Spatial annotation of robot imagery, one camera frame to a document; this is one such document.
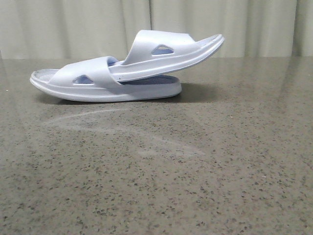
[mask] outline ventilation hole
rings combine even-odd
[[[93,84],[93,81],[87,75],[76,77],[73,81],[74,84]]]
[[[165,45],[159,45],[152,51],[152,55],[172,54],[174,51]]]

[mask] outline background wall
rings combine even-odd
[[[0,0],[3,59],[126,57],[140,29],[221,33],[216,57],[313,56],[313,0]]]

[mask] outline curtain fold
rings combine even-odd
[[[312,0],[0,0],[4,59],[124,59],[141,29],[225,36],[215,57],[313,56]]]

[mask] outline table surface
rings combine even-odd
[[[313,58],[211,58],[176,97],[79,103],[0,60],[1,234],[312,234]]]

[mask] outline countertop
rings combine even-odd
[[[211,58],[149,101],[29,82],[70,62],[0,60],[0,234],[312,234],[312,57]]]

